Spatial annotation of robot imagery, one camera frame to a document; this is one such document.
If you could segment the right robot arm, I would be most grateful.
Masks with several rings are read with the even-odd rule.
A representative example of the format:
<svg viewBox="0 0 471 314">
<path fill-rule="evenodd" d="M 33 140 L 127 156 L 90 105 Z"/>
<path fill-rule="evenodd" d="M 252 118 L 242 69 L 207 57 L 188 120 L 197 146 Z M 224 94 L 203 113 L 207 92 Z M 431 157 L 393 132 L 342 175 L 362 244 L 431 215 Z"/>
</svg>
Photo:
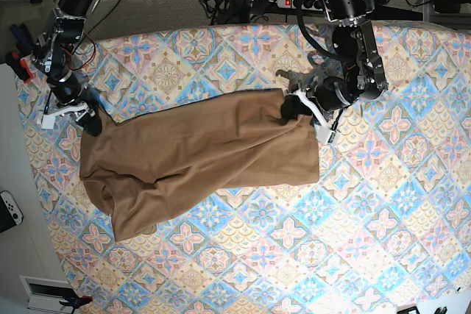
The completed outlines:
<svg viewBox="0 0 471 314">
<path fill-rule="evenodd" d="M 55 6 L 32 50 L 31 62 L 46 77 L 57 106 L 46 104 L 40 114 L 43 129 L 53 129 L 56 118 L 71 116 L 89 135 L 102 131 L 99 104 L 76 77 L 71 51 L 83 38 L 85 21 L 101 0 L 54 0 Z"/>
</svg>

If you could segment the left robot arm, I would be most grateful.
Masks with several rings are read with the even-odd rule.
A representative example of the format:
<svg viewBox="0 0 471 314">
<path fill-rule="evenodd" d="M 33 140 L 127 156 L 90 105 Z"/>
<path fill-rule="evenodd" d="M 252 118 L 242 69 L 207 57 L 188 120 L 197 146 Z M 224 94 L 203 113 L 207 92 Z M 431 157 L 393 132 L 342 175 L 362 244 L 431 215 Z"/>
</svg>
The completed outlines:
<svg viewBox="0 0 471 314">
<path fill-rule="evenodd" d="M 307 0 L 294 0 L 297 23 L 302 36 L 324 57 L 341 63 L 343 75 L 329 76 L 310 83 L 291 84 L 281 112 L 283 117 L 309 115 L 317 140 L 334 144 L 341 114 L 360 98 L 376 100 L 388 89 L 383 61 L 378 53 L 372 23 L 368 19 L 374 0 L 313 0 L 326 19 L 335 24 L 334 51 L 324 49 L 308 32 L 302 6 Z"/>
</svg>

